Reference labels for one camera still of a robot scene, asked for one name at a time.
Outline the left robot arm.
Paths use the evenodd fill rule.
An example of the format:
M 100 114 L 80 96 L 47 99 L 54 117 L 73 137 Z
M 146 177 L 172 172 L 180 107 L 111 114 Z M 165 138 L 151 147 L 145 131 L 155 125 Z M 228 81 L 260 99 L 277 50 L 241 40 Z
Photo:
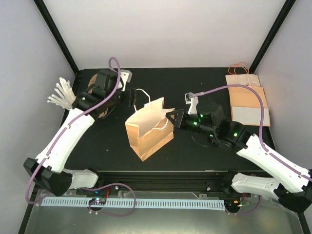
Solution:
M 50 96 L 48 100 L 68 109 L 69 113 L 43 151 L 36 158 L 25 160 L 23 166 L 31 182 L 55 196 L 80 188 L 88 188 L 95 195 L 104 191 L 105 183 L 96 171 L 69 170 L 65 164 L 81 137 L 98 118 L 105 117 L 118 104 L 134 106 L 136 91 L 126 88 L 131 78 L 129 70 L 114 72 L 102 69 L 95 75 L 94 82 L 77 96 L 68 81 L 59 79 L 59 96 Z

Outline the brown cup carrier stack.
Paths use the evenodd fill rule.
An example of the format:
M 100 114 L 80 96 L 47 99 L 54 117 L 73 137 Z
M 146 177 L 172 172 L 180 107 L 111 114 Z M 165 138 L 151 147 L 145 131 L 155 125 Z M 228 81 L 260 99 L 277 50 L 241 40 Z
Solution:
M 93 98 L 96 98 L 96 99 L 101 99 L 100 96 L 97 96 L 96 94 L 93 94 L 93 88 L 94 88 L 94 85 L 95 85 L 95 82 L 97 80 L 97 74 L 93 75 L 89 81 L 89 84 L 88 84 L 88 94 L 91 95 L 91 97 Z M 98 118 L 100 119 L 104 119 L 108 114 L 108 107 L 106 107 L 106 109 L 104 110 L 104 112 L 100 113 L 100 115 L 98 116 Z

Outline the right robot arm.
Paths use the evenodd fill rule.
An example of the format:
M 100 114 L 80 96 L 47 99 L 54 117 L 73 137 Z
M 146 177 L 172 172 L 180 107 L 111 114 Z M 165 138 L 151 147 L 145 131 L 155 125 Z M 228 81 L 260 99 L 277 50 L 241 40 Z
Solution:
M 291 164 L 261 143 L 260 138 L 249 133 L 243 124 L 227 121 L 222 106 L 212 102 L 197 107 L 197 97 L 187 103 L 190 105 L 188 111 L 177 109 L 166 114 L 175 128 L 205 135 L 212 145 L 233 151 L 270 174 L 270 177 L 257 177 L 229 171 L 220 183 L 224 195 L 261 195 L 277 200 L 296 213 L 307 210 L 312 204 L 311 170 Z

